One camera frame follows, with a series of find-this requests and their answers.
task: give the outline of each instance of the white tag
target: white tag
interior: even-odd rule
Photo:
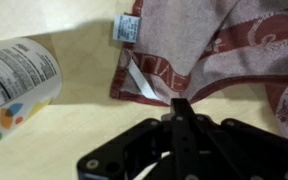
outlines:
[[[136,43],[140,18],[117,14],[114,20],[113,39]]]
[[[141,73],[139,68],[136,66],[133,59],[131,59],[131,61],[130,61],[130,64],[128,66],[128,71],[130,72],[130,74],[132,75],[133,79],[135,80],[138,88],[141,90],[142,94],[146,98],[155,99],[155,100],[160,101],[160,98],[158,98],[155,95],[150,84],[146,81],[145,77],[143,76],[143,74]]]

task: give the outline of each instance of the table surface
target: table surface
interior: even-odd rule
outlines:
[[[0,142],[0,180],[76,180],[86,153],[141,120],[169,108],[109,98],[121,43],[112,40],[117,13],[134,0],[0,0],[0,40],[47,36],[63,71],[63,91]],[[220,123],[233,117],[278,133],[264,87],[238,85],[193,105]]]

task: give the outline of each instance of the nutrition label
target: nutrition label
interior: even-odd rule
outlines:
[[[24,45],[0,49],[0,106],[32,90],[57,74],[48,56],[30,59]]]

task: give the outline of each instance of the screw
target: screw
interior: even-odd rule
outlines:
[[[254,176],[251,177],[251,180],[264,180],[264,179],[262,177],[260,177],[260,176],[254,175]]]
[[[178,120],[178,121],[183,121],[183,119],[184,119],[184,118],[183,118],[182,116],[177,116],[177,117],[176,117],[176,120]]]
[[[235,125],[235,123],[233,121],[227,121],[226,124],[229,125],[229,126],[234,126]]]
[[[158,122],[157,122],[157,121],[152,121],[152,122],[151,122],[151,125],[152,125],[152,126],[156,126],[156,125],[158,125]]]
[[[88,169],[96,169],[98,165],[99,165],[99,162],[96,159],[92,159],[86,163],[86,167]]]
[[[186,176],[185,180],[198,180],[198,177],[193,174],[189,174]]]
[[[205,155],[205,154],[212,154],[211,151],[199,151],[200,154]]]
[[[204,121],[204,117],[203,116],[198,116],[197,120]]]

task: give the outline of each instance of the red and white towel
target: red and white towel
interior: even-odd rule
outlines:
[[[152,105],[197,102],[264,83],[288,138],[288,1],[136,0],[138,41],[125,43],[111,97]]]

